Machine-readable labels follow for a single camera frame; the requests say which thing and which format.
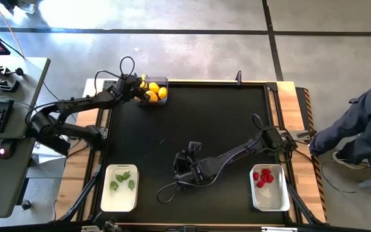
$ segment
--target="computer mouse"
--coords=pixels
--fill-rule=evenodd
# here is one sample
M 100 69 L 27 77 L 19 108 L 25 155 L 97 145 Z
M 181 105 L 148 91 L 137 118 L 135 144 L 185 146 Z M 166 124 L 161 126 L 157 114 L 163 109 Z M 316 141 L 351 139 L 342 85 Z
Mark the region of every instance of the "computer mouse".
M 9 159 L 15 153 L 17 146 L 16 139 L 1 139 L 0 141 L 0 159 Z

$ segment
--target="yellow lemon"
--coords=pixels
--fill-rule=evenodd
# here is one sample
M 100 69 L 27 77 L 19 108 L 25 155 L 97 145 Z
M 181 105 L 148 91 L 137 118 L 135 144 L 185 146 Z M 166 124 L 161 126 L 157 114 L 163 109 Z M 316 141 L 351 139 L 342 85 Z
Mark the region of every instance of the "yellow lemon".
M 149 101 L 150 102 L 157 102 L 158 101 L 158 97 L 157 97 L 157 94 L 155 94 L 155 92 L 152 92 L 151 90 L 148 90 L 146 92 L 147 95 L 149 95 Z
M 147 83 L 145 81 L 142 81 L 140 84 L 140 88 L 147 88 Z
M 167 97 L 167 88 L 161 87 L 158 91 L 158 96 L 160 97 L 160 99 L 165 99 Z
M 151 83 L 148 85 L 148 88 L 149 88 L 152 92 L 155 92 L 155 93 L 158 93 L 158 91 L 160 90 L 160 87 L 158 87 L 158 84 L 155 83 L 155 82 L 151 82 Z

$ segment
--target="gray desk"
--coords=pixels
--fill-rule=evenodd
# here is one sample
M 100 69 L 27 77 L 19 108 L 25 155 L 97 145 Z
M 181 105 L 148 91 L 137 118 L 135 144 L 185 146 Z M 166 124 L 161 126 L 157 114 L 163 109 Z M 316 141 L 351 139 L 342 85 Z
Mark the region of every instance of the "gray desk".
M 35 106 L 50 65 L 50 60 L 48 58 L 23 59 L 22 57 L 0 56 L 0 65 L 5 65 L 10 70 L 20 67 L 27 74 L 24 79 L 15 76 L 21 83 L 17 92 L 0 92 L 0 95 L 9 96 L 31 106 Z M 14 110 L 12 111 L 10 120 L 3 133 L 4 138 L 20 139 L 17 142 L 14 156 L 8 160 L 0 159 L 0 218 L 9 217 L 11 215 L 21 193 L 27 168 L 30 163 L 35 139 L 23 138 L 26 129 L 24 117 L 28 111 L 28 107 L 14 103 Z
M 9 82 L 13 82 L 14 79 L 20 82 L 20 86 L 15 93 L 5 93 L 0 90 L 0 96 L 11 97 L 34 107 L 49 65 L 50 60 L 48 58 L 26 57 L 23 59 L 22 57 L 0 55 L 0 66 L 6 66 L 11 71 L 22 68 L 25 73 L 22 77 L 13 74 L 8 78 Z M 4 133 L 0 133 L 0 139 L 20 139 L 24 137 L 26 131 L 24 118 L 29 110 L 29 107 L 15 102 L 14 110 L 12 110 Z

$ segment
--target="gray floor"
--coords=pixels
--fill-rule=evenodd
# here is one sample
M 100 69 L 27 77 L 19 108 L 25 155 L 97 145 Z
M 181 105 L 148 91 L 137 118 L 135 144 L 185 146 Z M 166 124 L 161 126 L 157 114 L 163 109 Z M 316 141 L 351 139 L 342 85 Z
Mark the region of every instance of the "gray floor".
M 20 10 L 14 10 L 13 15 L 3 12 L 11 26 L 18 28 L 266 30 L 260 0 L 101 0 L 77 5 L 79 2 L 39 1 L 35 15 Z M 371 0 L 268 2 L 275 30 L 371 32 Z M 125 55 L 136 60 L 137 73 L 149 75 L 234 79 L 241 70 L 244 79 L 276 80 L 266 35 L 16 35 L 27 56 L 52 60 L 46 83 L 60 98 L 82 95 L 85 80 L 97 70 L 117 72 Z M 15 46 L 9 33 L 0 36 Z M 350 98 L 371 87 L 371 37 L 277 36 L 276 44 L 284 79 L 310 90 L 317 130 L 336 120 L 347 109 Z M 43 90 L 39 103 L 52 100 Z M 370 170 L 350 171 L 334 163 L 327 165 L 325 173 L 344 190 L 355 190 L 357 182 L 371 176 Z M 10 218 L 0 219 L 0 225 L 49 221 L 59 182 L 32 180 L 26 198 L 35 203 L 33 211 L 16 208 Z M 371 229 L 371 189 L 339 193 L 326 182 L 324 188 L 328 222 Z

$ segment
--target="white tray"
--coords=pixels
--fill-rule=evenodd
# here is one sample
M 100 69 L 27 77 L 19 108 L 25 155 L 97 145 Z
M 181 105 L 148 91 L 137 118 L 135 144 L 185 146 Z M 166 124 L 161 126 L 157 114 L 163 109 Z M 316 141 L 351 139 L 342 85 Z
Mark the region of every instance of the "white tray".
M 267 168 L 271 171 L 274 180 L 265 183 L 262 188 L 256 187 L 257 182 L 262 178 L 262 169 Z M 253 178 L 253 173 L 257 172 L 257 181 Z M 290 208 L 289 193 L 287 192 L 286 178 L 283 167 L 279 164 L 257 164 L 250 171 L 252 204 L 261 211 L 287 211 Z
M 129 171 L 129 179 L 118 182 L 115 175 L 122 175 Z M 128 212 L 137 205 L 139 173 L 135 165 L 132 164 L 111 164 L 107 167 L 102 189 L 101 210 L 104 212 Z M 128 188 L 128 182 L 134 181 L 133 191 Z M 111 181 L 115 181 L 119 187 L 116 191 L 109 188 Z

